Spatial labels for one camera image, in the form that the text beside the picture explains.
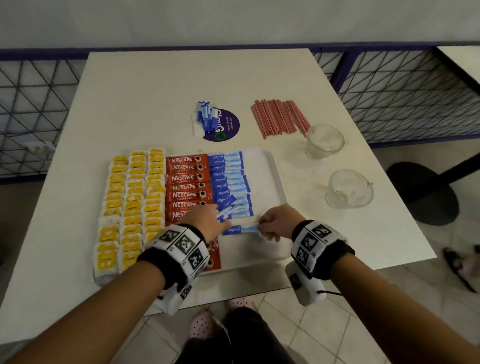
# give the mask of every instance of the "black pants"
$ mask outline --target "black pants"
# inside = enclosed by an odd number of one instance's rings
[[[263,321],[247,307],[236,308],[225,317],[231,344],[224,330],[210,339],[189,339],[176,364],[280,363],[294,364],[282,344]]]

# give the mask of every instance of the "hand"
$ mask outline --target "hand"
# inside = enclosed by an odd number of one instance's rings
[[[293,230],[305,218],[290,205],[280,205],[269,209],[258,221],[258,230],[268,240],[275,237],[275,241],[280,241],[280,237],[292,238]]]
[[[178,224],[193,225],[204,235],[205,242],[209,243],[232,226],[230,220],[220,222],[216,219],[217,207],[217,204],[196,205],[183,216]]]

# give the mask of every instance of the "wristband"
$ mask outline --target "wristband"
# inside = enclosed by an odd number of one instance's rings
[[[328,280],[333,264],[347,253],[355,255],[347,238],[331,226],[314,220],[298,224],[292,233],[292,258],[308,279]]]
[[[180,224],[170,225],[159,233],[137,260],[148,261],[160,269],[165,288],[155,304],[168,315],[174,315],[209,259],[202,233],[192,225]]]

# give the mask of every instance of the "left hand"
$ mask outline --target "left hand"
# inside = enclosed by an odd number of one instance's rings
[[[177,224],[189,224],[204,235],[205,242],[212,242],[219,234],[232,226],[230,220],[220,222],[216,219],[217,204],[196,205]]]

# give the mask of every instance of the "white wall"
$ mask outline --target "white wall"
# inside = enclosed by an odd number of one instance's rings
[[[4,0],[0,49],[480,40],[477,0]]]

